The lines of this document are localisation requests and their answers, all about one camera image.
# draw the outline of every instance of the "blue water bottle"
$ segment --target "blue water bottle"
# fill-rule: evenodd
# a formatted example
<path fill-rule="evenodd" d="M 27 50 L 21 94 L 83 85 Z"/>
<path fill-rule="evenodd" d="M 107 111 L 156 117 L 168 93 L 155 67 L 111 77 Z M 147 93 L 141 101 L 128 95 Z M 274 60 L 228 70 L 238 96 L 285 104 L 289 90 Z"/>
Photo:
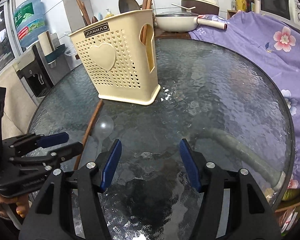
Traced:
<path fill-rule="evenodd" d="M 26 0 L 16 8 L 13 18 L 21 47 L 31 45 L 39 34 L 47 31 L 43 15 L 41 0 Z"/>

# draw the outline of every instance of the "purple blanket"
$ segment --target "purple blanket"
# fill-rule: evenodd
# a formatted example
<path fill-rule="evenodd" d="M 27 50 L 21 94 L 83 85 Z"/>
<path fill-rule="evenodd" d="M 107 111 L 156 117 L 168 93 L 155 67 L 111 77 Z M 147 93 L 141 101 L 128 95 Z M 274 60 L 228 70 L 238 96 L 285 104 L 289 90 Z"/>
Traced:
<path fill-rule="evenodd" d="M 225 21 L 216 16 L 202 16 Z M 292 115 L 296 136 L 293 177 L 288 188 L 300 188 L 300 34 L 286 24 L 253 12 L 238 12 L 227 31 L 199 25 L 192 39 L 208 41 L 245 56 L 263 69 L 280 89 Z"/>

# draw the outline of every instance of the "window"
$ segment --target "window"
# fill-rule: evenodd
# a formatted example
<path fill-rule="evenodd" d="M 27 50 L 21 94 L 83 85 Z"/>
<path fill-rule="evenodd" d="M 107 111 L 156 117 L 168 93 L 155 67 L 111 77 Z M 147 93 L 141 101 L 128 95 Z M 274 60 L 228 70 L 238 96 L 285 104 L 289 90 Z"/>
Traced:
<path fill-rule="evenodd" d="M 21 52 L 13 25 L 12 2 L 2 0 L 0 3 L 0 71 L 20 56 Z"/>

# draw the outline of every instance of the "bottle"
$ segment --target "bottle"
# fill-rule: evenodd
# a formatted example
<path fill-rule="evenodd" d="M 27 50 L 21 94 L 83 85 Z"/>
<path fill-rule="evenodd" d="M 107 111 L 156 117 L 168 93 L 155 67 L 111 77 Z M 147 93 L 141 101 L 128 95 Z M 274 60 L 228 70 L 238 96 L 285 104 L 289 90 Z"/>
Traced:
<path fill-rule="evenodd" d="M 41 0 L 26 0 L 16 8 L 13 18 L 21 47 L 30 46 L 39 34 L 48 30 L 43 15 Z"/>
<path fill-rule="evenodd" d="M 246 12 L 254 12 L 254 11 L 255 11 L 254 0 L 247 0 L 247 10 L 246 10 Z"/>
<path fill-rule="evenodd" d="M 108 18 L 108 17 L 111 17 L 111 16 L 114 16 L 114 14 L 112 14 L 109 9 L 106 9 L 107 11 L 107 15 L 105 16 L 105 19 Z"/>
<path fill-rule="evenodd" d="M 237 10 L 237 3 L 235 0 L 232 0 L 232 2 L 231 2 L 231 10 L 233 10 L 233 11 Z"/>

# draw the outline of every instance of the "pink flower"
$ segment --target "pink flower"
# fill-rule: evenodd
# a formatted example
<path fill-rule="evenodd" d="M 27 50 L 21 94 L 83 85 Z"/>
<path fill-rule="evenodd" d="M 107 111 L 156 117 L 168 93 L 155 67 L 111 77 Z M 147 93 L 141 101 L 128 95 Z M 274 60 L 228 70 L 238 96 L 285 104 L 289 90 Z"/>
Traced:
<path fill-rule="evenodd" d="M 289 52 L 291 46 L 296 45 L 296 38 L 291 35 L 291 30 L 287 26 L 283 27 L 282 32 L 276 32 L 273 39 L 277 41 L 274 45 L 276 50 L 283 49 L 285 52 Z"/>
<path fill-rule="evenodd" d="M 299 182 L 296 179 L 293 179 L 293 175 L 291 175 L 291 179 L 289 181 L 288 188 L 297 188 L 299 185 Z"/>

